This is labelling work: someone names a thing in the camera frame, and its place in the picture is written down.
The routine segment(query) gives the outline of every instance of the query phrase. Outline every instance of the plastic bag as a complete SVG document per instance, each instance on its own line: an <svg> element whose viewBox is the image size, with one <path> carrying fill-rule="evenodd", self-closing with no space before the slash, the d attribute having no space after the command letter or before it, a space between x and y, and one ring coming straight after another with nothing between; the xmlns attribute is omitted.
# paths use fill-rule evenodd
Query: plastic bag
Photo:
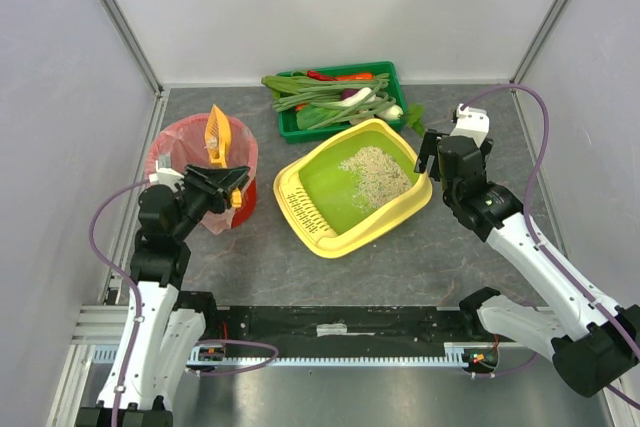
<svg viewBox="0 0 640 427"><path fill-rule="evenodd" d="M187 164L198 167L211 168L209 155L204 142L204 131L209 114L196 114L171 124L164 129L149 149L145 161L144 173L146 178L156 170L156 159L163 154L169 154L171 168L184 173ZM258 166L258 143L249 128L235 117L227 116L231 126L231 147L227 154L229 167L249 166L249 180L243 187L243 196L256 176ZM214 234L230 229L236 209L229 209L223 214L208 212L200 222Z"/></svg>

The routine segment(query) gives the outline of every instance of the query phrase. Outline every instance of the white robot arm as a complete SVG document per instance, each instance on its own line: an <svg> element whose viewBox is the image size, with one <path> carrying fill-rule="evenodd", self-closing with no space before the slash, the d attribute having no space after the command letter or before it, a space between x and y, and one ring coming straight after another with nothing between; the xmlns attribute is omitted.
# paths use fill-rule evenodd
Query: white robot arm
<svg viewBox="0 0 640 427"><path fill-rule="evenodd" d="M623 309L597 289L549 242L533 219L527 226L522 203L508 189L487 181L486 163L493 142L486 138L486 111L461 105L454 122L450 135L425 134L416 171L425 172L429 160L435 159L430 176L440 181L443 201L453 215L512 263L555 315L516 304L491 288L468 296L460 302L461 309L478 331L521 343L551 360L573 390L584 396L595 394L638 362L601 309L616 313L615 319L638 343L640 308ZM573 282L543 252L545 248Z"/></svg>
<svg viewBox="0 0 640 427"><path fill-rule="evenodd" d="M131 295L107 382L96 407L80 409L76 427L109 427L116 416L121 427L173 425L173 398L189 354L203 334L220 337L211 292L180 290L191 255L185 239L207 212L232 206L248 173L248 167L187 166L182 175L156 165L152 185L138 199L141 228L130 262L141 311Z"/></svg>

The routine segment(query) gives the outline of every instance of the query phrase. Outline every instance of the rice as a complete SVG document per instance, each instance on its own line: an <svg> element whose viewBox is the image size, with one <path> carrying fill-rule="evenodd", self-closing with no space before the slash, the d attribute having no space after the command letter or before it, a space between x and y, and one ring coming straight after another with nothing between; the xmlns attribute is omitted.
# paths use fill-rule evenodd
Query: rice
<svg viewBox="0 0 640 427"><path fill-rule="evenodd" d="M398 163L380 147L363 147L340 163L340 169L358 176L358 207L377 210L407 192L413 184Z"/></svg>

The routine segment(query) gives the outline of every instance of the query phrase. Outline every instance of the yellow basket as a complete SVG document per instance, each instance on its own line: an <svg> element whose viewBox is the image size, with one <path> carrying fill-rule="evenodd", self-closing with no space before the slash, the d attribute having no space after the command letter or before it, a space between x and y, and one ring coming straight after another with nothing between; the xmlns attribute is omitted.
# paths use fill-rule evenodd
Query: yellow basket
<svg viewBox="0 0 640 427"><path fill-rule="evenodd" d="M405 171L413 187L379 209L354 206L357 177L339 164L363 147L380 147ZM432 195L431 181L413 172L417 155L386 122L372 119L323 142L285 167L273 190L287 222L300 240L320 257L346 255L405 221Z"/></svg>

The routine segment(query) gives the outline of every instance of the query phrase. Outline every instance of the white wall panel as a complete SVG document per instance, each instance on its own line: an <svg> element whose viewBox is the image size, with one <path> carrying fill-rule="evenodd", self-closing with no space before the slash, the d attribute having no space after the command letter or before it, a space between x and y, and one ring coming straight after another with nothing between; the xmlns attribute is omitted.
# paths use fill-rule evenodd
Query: white wall panel
<svg viewBox="0 0 640 427"><path fill-rule="evenodd" d="M2 425L45 424L104 279L89 221L132 180L152 106L98 0L0 0ZM105 249L119 210L100 224Z"/></svg>
<svg viewBox="0 0 640 427"><path fill-rule="evenodd" d="M544 165L570 257L623 306L640 303L638 32L638 0L572 0L525 79L550 110ZM538 108L521 98L539 145Z"/></svg>
<svg viewBox="0 0 640 427"><path fill-rule="evenodd" d="M118 0L161 81L253 83L390 59L404 81L506 79L552 0Z"/></svg>

